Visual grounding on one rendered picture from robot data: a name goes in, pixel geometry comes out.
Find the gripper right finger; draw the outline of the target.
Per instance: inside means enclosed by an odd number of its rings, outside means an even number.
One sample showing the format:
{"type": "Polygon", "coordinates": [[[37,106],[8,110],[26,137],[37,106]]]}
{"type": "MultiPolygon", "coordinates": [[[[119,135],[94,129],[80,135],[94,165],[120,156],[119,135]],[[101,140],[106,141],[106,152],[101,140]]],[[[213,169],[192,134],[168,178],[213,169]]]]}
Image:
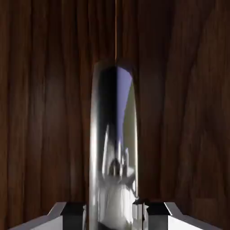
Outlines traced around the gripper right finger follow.
{"type": "Polygon", "coordinates": [[[132,230],[223,230],[182,214],[174,202],[137,199],[132,211],[132,230]]]}

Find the curved shiny metal drawer handle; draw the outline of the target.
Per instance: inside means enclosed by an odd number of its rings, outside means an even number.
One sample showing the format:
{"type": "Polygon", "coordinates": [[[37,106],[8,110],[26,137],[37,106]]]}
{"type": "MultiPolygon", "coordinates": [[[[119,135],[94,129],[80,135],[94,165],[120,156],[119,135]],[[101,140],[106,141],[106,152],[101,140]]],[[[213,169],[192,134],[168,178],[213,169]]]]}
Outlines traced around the curved shiny metal drawer handle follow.
{"type": "Polygon", "coordinates": [[[88,230],[131,230],[138,199],[138,128],[134,80],[121,64],[93,70],[88,230]]]}

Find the dark wood drawer front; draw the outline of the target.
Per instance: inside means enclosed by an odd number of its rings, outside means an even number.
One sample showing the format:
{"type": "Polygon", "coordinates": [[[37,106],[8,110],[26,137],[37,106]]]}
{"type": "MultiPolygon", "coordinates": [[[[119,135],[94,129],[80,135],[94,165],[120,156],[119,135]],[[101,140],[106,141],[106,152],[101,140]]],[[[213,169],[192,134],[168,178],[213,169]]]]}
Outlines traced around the dark wood drawer front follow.
{"type": "Polygon", "coordinates": [[[88,201],[102,60],[134,76],[140,196],[230,230],[230,0],[0,0],[0,230],[88,201]]]}

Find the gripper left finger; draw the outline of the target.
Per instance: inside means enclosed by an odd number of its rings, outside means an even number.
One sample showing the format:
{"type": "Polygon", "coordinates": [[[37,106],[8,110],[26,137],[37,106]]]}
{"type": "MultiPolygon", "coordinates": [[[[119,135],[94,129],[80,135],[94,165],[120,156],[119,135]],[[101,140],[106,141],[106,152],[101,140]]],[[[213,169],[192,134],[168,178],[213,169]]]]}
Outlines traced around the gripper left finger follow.
{"type": "Polygon", "coordinates": [[[57,202],[47,215],[8,230],[87,230],[86,207],[84,203],[57,202]]]}

